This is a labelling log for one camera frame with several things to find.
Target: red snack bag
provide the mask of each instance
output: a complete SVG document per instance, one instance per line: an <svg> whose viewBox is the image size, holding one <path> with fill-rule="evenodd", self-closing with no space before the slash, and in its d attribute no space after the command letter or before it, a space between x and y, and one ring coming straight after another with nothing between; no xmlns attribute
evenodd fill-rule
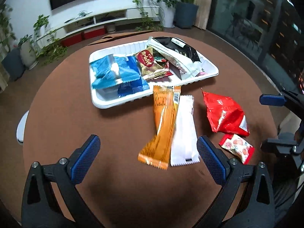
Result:
<svg viewBox="0 0 304 228"><path fill-rule="evenodd" d="M243 164L248 164L254 153L254 147L238 135L224 135L219 145L238 156Z"/></svg>
<svg viewBox="0 0 304 228"><path fill-rule="evenodd" d="M224 132L248 136L249 129L244 111L230 97L203 92L207 117L213 132Z"/></svg>

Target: red drawer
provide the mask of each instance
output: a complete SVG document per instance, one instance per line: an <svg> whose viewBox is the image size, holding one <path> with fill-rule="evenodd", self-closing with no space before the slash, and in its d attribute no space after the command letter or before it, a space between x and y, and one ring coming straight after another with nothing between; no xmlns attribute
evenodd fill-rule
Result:
<svg viewBox="0 0 304 228"><path fill-rule="evenodd" d="M82 36L81 36L81 33L77 34L77 35L74 35L74 36L71 36L67 39L64 39L61 41L61 44L65 47L68 47L68 46L71 46L71 45L74 45L74 44L77 44L79 42L82 41Z"/></svg>
<svg viewBox="0 0 304 228"><path fill-rule="evenodd" d="M84 31L84 39L91 39L97 36L105 34L105 27L93 28L91 30Z"/></svg>

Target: white wall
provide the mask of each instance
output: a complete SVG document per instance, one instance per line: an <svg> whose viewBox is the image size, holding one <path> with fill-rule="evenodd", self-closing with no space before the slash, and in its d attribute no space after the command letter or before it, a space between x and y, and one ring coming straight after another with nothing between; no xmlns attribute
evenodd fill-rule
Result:
<svg viewBox="0 0 304 228"><path fill-rule="evenodd" d="M33 34L33 25L40 14L50 15L51 27L63 24L68 19L77 17L82 10L98 12L104 9L133 7L132 0L77 0L51 10L50 0L6 0L13 8L11 24L17 39L26 34Z"/></svg>

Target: small red snack packet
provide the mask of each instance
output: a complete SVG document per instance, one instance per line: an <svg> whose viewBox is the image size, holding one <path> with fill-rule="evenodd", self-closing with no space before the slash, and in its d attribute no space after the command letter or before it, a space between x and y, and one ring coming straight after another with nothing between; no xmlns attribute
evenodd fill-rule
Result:
<svg viewBox="0 0 304 228"><path fill-rule="evenodd" d="M173 75L169 69L169 61L163 57L155 48L153 48L153 56L156 63L166 69L166 74L163 77L168 77Z"/></svg>
<svg viewBox="0 0 304 228"><path fill-rule="evenodd" d="M243 164L248 164L254 153L254 147L238 135L224 135L219 145L238 156Z"/></svg>
<svg viewBox="0 0 304 228"><path fill-rule="evenodd" d="M230 97L203 92L207 117L213 132L224 132L248 136L249 129L244 111Z"/></svg>

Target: barcode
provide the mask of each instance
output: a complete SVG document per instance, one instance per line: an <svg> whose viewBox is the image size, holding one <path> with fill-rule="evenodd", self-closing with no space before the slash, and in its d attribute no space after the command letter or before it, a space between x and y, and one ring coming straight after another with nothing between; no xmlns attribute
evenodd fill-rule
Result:
<svg viewBox="0 0 304 228"><path fill-rule="evenodd" d="M179 93L174 93L174 102L178 103Z"/></svg>

